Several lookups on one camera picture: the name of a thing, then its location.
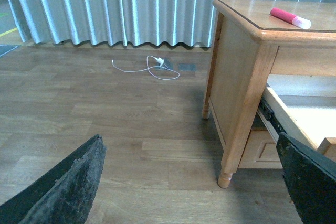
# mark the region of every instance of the yellow floor marking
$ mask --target yellow floor marking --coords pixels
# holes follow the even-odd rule
[[[14,32],[14,31],[16,31],[16,30],[17,30],[17,28],[15,27],[15,28],[13,28],[12,30],[9,30],[9,31],[6,31],[6,32],[0,34],[0,37],[4,36],[4,35],[6,35],[6,34],[10,34],[10,33]]]

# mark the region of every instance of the desk drawer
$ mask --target desk drawer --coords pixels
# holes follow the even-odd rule
[[[290,136],[336,161],[336,77],[271,74],[262,97]],[[277,141],[274,127],[258,113]]]

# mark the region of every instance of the white cable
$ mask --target white cable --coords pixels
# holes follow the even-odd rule
[[[163,81],[175,80],[175,79],[177,79],[178,77],[180,77],[180,73],[179,73],[179,72],[176,72],[176,71],[170,69],[164,62],[163,62],[163,63],[160,63],[160,66],[153,66],[153,67],[150,67],[150,66],[149,66],[149,61],[148,61],[148,58],[149,58],[149,57],[152,57],[153,59],[155,59],[155,60],[156,60],[157,62],[159,62],[159,63],[160,63],[160,62],[163,62],[163,60],[162,60],[161,58],[158,59],[158,58],[156,58],[156,57],[154,57],[154,56],[148,55],[148,56],[147,56],[147,59],[146,59],[146,61],[147,61],[147,68],[142,69],[142,70],[132,70],[132,71],[122,70],[122,69],[120,69],[120,68],[118,68],[118,67],[116,67],[116,66],[114,65],[113,60],[112,60],[112,65],[113,65],[116,69],[118,69],[118,70],[120,70],[120,71],[122,71],[122,72],[125,72],[125,73],[134,73],[134,72],[148,71],[152,76],[154,76],[155,78],[157,78],[157,79],[159,79],[159,80],[163,80]],[[174,77],[174,78],[160,78],[160,77],[156,76],[155,74],[153,74],[153,73],[150,71],[150,69],[152,69],[152,68],[166,69],[166,70],[168,70],[168,71],[170,71],[170,72],[177,73],[177,77]]]

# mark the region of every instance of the drawer rail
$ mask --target drawer rail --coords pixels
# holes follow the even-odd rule
[[[259,103],[259,109],[262,112],[265,119],[270,122],[270,124],[274,127],[275,131],[280,134],[280,132],[285,132],[285,129],[279,123],[278,119],[274,115],[274,111],[270,107],[270,105],[266,102],[266,100],[262,97]]]

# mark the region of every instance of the turned wooden leg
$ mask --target turned wooden leg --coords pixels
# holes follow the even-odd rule
[[[210,106],[209,104],[204,103],[203,110],[202,110],[202,118],[209,119],[209,116],[210,116]]]
[[[232,175],[233,173],[223,173],[223,171],[221,171],[218,178],[218,185],[221,188],[227,188],[231,182]]]

